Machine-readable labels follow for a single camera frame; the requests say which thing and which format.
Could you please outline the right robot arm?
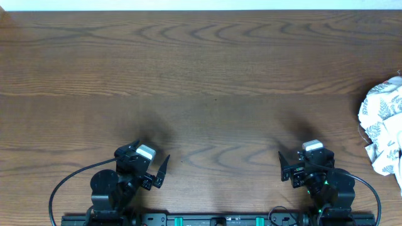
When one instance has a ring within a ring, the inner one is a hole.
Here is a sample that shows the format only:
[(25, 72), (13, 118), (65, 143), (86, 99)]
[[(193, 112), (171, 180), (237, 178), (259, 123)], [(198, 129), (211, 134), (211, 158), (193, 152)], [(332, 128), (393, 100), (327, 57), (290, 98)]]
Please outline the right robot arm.
[(278, 153), (281, 180), (291, 181), (293, 188), (305, 187), (313, 200), (311, 217), (323, 225), (325, 222), (350, 222), (351, 205), (356, 196), (354, 179), (343, 169), (334, 166), (334, 153), (325, 148), (298, 152), (299, 162), (290, 165)]

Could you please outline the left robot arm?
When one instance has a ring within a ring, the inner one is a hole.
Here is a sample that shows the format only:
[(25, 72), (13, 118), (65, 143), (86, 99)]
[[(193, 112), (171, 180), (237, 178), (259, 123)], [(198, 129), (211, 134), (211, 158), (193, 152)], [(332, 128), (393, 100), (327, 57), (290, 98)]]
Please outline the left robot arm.
[(125, 211), (140, 188), (161, 188), (170, 156), (161, 164), (156, 175), (148, 173), (156, 151), (139, 141), (121, 146), (114, 152), (116, 169), (96, 173), (91, 181), (92, 212), (96, 223), (119, 223), (128, 220)]

